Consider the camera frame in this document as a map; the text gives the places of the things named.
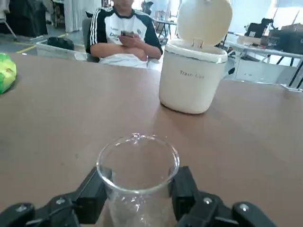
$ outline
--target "cable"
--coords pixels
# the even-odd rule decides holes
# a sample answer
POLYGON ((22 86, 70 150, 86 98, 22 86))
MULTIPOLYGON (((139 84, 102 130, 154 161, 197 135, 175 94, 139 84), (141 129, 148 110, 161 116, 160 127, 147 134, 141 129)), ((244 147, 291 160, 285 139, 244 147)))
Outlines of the cable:
POLYGON ((55 214, 63 211, 63 210, 66 210, 66 209, 69 209, 69 208, 74 208, 76 207, 76 205, 74 204, 70 204, 68 206, 65 206, 65 207, 61 207, 61 208, 58 208, 56 210, 54 210, 52 213, 50 213, 46 218, 42 219, 38 224, 36 224, 34 227, 39 227, 41 226, 45 221, 49 220, 52 216, 54 216, 55 214))

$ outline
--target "open lid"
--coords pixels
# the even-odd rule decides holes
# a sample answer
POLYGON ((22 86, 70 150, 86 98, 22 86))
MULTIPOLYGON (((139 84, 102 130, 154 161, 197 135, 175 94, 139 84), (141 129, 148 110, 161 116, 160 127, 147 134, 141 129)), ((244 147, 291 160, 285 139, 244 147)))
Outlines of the open lid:
POLYGON ((185 0, 178 15, 178 35, 187 42, 216 45, 227 34, 232 20, 229 0, 185 0))

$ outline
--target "white trash can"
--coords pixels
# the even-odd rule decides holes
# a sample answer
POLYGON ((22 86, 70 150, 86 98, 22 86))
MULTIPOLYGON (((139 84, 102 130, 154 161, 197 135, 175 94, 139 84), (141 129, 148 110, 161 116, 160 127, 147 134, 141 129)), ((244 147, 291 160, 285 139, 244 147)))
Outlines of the white trash can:
POLYGON ((213 45, 227 34, 231 19, 227 0, 182 3, 178 17, 181 39, 165 47, 159 89, 164 106, 189 114, 209 108, 227 62, 226 51, 213 45))

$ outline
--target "black bag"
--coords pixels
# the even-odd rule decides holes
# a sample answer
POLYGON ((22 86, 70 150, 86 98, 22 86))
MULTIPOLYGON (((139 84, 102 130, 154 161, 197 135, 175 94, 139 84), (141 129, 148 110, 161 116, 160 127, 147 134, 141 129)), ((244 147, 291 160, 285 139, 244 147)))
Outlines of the black bag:
POLYGON ((58 37, 49 37, 47 39, 47 45, 60 47, 71 51, 73 51, 75 48, 75 45, 72 40, 66 38, 58 38, 58 37))

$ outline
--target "brown table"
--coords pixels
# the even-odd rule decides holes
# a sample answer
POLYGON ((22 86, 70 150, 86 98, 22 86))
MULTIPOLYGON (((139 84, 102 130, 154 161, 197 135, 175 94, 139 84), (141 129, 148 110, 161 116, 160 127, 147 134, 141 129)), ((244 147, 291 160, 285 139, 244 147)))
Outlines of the brown table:
POLYGON ((302 225, 302 93, 222 81, 205 114, 185 115, 160 105, 157 71, 11 56, 19 79, 0 96, 0 210, 75 190, 106 143, 143 132, 167 136, 200 189, 302 225))

